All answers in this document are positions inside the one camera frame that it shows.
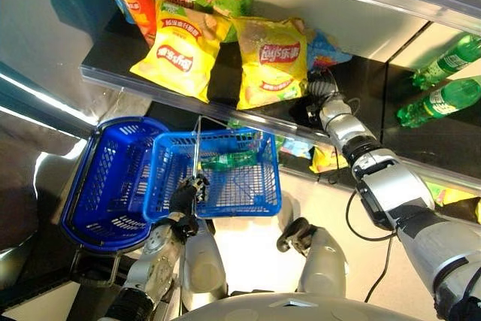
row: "cable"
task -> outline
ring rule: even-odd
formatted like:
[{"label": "cable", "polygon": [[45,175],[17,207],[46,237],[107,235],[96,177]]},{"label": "cable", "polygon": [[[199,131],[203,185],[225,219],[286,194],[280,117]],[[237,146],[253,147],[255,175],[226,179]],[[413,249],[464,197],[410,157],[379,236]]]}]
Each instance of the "cable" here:
[{"label": "cable", "polygon": [[[334,173],[328,176],[328,183],[331,185],[339,182],[339,177],[340,177],[339,155],[337,154],[336,147],[334,147],[334,152],[336,154],[336,170]],[[319,176],[317,177],[317,183],[320,183],[321,179],[322,179],[322,173],[319,173]]]},{"label": "cable", "polygon": [[380,284],[380,282],[383,280],[384,276],[388,272],[389,257],[391,256],[391,248],[392,248],[392,239],[394,238],[395,233],[396,233],[396,231],[392,231],[392,233],[389,236],[388,252],[386,254],[386,263],[384,264],[383,272],[381,272],[381,275],[379,276],[379,278],[376,280],[374,285],[369,289],[368,295],[364,299],[364,302],[366,302],[366,303],[369,302],[369,298],[371,298],[371,296],[372,296],[374,290],[376,289],[377,285]]},{"label": "cable", "polygon": [[336,184],[337,182],[339,182],[339,177],[340,177],[339,155],[337,154],[337,148],[335,146],[334,146],[334,152],[336,153],[336,171],[328,177],[329,184]]},{"label": "cable", "polygon": [[352,203],[352,200],[354,199],[354,196],[355,196],[355,190],[352,192],[352,195],[349,197],[349,201],[347,202],[347,206],[346,206],[346,223],[347,223],[347,226],[349,227],[349,229],[351,230],[351,232],[358,236],[359,238],[363,239],[364,241],[370,241],[370,242],[379,242],[379,241],[387,241],[388,239],[392,239],[395,235],[395,232],[390,234],[390,235],[387,235],[387,236],[384,236],[384,237],[379,237],[379,238],[370,238],[370,237],[366,237],[366,236],[363,236],[363,235],[360,235],[352,226],[351,226],[351,222],[349,221],[349,210],[351,208],[351,203]]}]

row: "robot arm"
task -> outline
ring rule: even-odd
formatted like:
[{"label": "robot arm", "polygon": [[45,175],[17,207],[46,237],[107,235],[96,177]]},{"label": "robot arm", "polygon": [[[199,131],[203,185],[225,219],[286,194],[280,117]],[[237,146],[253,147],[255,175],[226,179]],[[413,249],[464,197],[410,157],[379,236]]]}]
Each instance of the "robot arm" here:
[{"label": "robot arm", "polygon": [[419,176],[381,146],[339,95],[324,102],[319,118],[348,161],[374,224],[397,230],[438,315],[481,317],[481,227],[436,214]]},{"label": "robot arm", "polygon": [[174,192],[169,215],[153,225],[141,257],[129,270],[120,294],[99,321],[144,321],[171,287],[174,265],[186,238],[197,232],[192,202],[204,197],[207,180],[190,178]]}]

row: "white floor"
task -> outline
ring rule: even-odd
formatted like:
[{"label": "white floor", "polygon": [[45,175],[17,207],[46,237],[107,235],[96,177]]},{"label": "white floor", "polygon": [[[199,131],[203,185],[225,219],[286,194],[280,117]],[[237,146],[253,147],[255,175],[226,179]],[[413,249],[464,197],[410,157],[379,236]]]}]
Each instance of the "white floor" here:
[{"label": "white floor", "polygon": [[[290,198],[295,217],[302,215],[310,223],[327,228],[342,246],[349,263],[347,297],[364,300],[384,267],[388,242],[363,241],[350,232],[344,220],[349,190],[320,185],[287,174],[281,174],[281,183],[283,207],[291,203],[287,202]],[[216,241],[224,261],[229,291],[295,290],[304,257],[294,250],[287,253],[277,251],[276,240],[280,235],[279,223],[282,218],[215,220]],[[379,237],[386,234],[372,225],[357,197],[352,203],[350,219],[353,227],[363,235]],[[397,239],[393,243],[388,274],[372,295],[371,303],[422,320],[438,320],[431,295]]]}]

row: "green soda bottle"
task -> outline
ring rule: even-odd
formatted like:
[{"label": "green soda bottle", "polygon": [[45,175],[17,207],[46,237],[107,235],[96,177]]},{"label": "green soda bottle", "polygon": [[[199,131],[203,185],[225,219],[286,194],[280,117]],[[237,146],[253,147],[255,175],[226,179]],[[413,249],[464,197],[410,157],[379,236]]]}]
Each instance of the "green soda bottle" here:
[{"label": "green soda bottle", "polygon": [[246,152],[226,153],[204,159],[201,161],[201,167],[214,171],[228,171],[236,167],[257,165],[257,163],[257,152],[248,150]]},{"label": "green soda bottle", "polygon": [[470,107],[480,98],[481,76],[453,80],[421,100],[402,107],[398,118],[402,126],[415,128]]},{"label": "green soda bottle", "polygon": [[442,56],[436,58],[426,68],[418,70],[413,75],[413,85],[428,89],[479,58],[481,58],[481,37],[466,33]]}]

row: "blue shopping basket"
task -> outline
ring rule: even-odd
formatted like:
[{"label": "blue shopping basket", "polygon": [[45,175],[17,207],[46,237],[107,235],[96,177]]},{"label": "blue shopping basket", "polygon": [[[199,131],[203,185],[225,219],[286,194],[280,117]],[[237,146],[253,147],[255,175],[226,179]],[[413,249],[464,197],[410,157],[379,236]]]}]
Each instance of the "blue shopping basket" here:
[{"label": "blue shopping basket", "polygon": [[167,127],[147,117],[102,123],[89,139],[62,214],[70,239],[95,253],[136,248],[150,224],[142,210],[154,139]]},{"label": "blue shopping basket", "polygon": [[[164,133],[154,141],[144,203],[144,218],[155,222],[168,215],[169,199],[179,182],[192,176],[196,132]],[[200,218],[273,216],[281,205],[274,136],[254,129],[226,129],[200,134],[199,159],[256,151],[257,165],[227,171],[202,170],[210,185],[197,204]]]}]

